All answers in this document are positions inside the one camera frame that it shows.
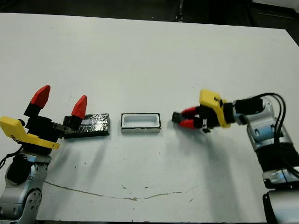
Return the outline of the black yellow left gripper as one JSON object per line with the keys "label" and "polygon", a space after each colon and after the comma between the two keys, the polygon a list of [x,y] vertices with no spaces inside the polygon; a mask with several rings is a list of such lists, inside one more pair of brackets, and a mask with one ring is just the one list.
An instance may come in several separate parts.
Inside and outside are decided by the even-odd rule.
{"label": "black yellow left gripper", "polygon": [[7,116],[0,118],[0,127],[4,134],[23,146],[23,150],[34,154],[50,154],[52,150],[59,149],[57,143],[65,133],[78,130],[85,118],[87,96],[83,95],[75,104],[69,122],[70,127],[52,122],[46,117],[37,116],[45,107],[50,93],[50,86],[45,85],[32,97],[24,115],[31,117],[25,124],[19,119]]}

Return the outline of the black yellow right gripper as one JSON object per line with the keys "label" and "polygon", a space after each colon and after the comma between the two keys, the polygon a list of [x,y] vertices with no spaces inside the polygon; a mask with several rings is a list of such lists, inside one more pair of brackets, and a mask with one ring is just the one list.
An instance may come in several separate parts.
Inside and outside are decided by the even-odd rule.
{"label": "black yellow right gripper", "polygon": [[218,93],[207,89],[202,89],[199,93],[199,106],[187,108],[181,114],[184,118],[193,118],[181,121],[181,127],[202,129],[204,133],[210,133],[214,127],[230,128],[234,122],[232,104]]}

